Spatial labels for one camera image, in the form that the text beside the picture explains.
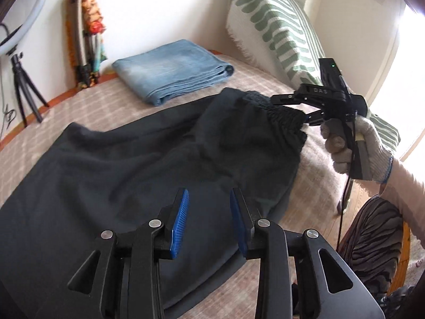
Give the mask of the right forearm pink sleeve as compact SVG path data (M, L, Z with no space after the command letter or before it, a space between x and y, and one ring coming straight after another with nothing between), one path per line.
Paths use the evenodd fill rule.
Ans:
M397 159L380 196L395 205L424 247L424 182L417 180Z

